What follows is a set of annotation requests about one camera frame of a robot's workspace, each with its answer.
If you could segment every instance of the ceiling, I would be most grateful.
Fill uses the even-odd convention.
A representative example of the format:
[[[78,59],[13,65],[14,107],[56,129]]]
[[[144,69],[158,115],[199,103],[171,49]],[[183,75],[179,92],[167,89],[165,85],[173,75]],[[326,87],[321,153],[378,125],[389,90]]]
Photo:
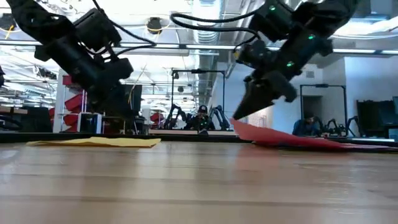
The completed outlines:
[[[351,24],[341,29],[335,36],[335,47],[341,49],[396,49],[398,42],[398,21],[390,24],[381,24],[396,16],[398,7],[395,0],[363,0],[369,3],[360,7],[359,16]],[[39,1],[47,10],[67,16],[74,21],[94,7],[91,0],[41,0]],[[200,3],[212,3],[213,7],[198,10]],[[286,0],[291,7],[300,4],[299,0]],[[172,12],[193,14],[205,18],[229,18],[244,14],[258,8],[262,0],[98,0],[107,15],[129,31],[152,39],[158,43],[197,44],[200,42],[197,32],[177,27],[169,20]],[[9,12],[5,0],[0,0],[0,13]],[[164,27],[160,35],[148,33],[146,23],[150,17],[160,17]],[[249,19],[232,22],[224,27],[246,27]],[[138,40],[120,32],[123,42],[138,43]],[[236,45],[249,36],[245,33],[222,33],[211,44]],[[13,32],[0,31],[0,40],[33,40],[27,34],[16,28]],[[55,74],[59,73],[59,66],[52,60],[42,62],[34,58],[32,46],[0,46],[0,65],[6,73],[5,88],[0,89],[0,104],[20,105],[32,104],[54,106],[57,95],[57,82],[44,78],[39,68],[45,68]],[[225,50],[158,50],[147,49],[129,52],[123,57],[128,58],[134,67],[130,78],[123,83],[141,83],[144,85],[143,106],[151,108],[170,107],[168,100],[171,89],[171,69],[210,69],[216,65],[214,62],[227,62],[228,54]],[[314,57],[312,63],[327,64],[335,58]],[[176,80],[174,93],[176,103],[183,109],[194,110],[198,104],[206,103],[211,98],[215,74],[197,75],[191,73],[180,74]],[[178,92],[178,86],[183,87],[183,93]]]

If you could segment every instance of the computer monitor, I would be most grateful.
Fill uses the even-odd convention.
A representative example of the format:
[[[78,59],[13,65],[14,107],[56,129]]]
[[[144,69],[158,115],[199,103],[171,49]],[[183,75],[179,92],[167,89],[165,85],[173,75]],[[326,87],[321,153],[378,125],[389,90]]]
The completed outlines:
[[[134,116],[138,116],[138,112],[141,110],[141,95],[142,95],[142,85],[136,85],[131,91],[133,85],[125,85],[124,88],[126,90],[126,98],[128,99],[131,94],[130,100],[130,108],[133,111]]]
[[[394,102],[395,112],[398,114],[398,96],[393,96],[392,101]]]

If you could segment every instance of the workstation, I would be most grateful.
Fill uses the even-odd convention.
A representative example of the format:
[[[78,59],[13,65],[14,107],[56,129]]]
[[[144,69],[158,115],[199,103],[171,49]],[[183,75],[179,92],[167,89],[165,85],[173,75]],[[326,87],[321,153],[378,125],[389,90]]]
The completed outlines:
[[[391,1],[0,2],[0,223],[398,218]]]

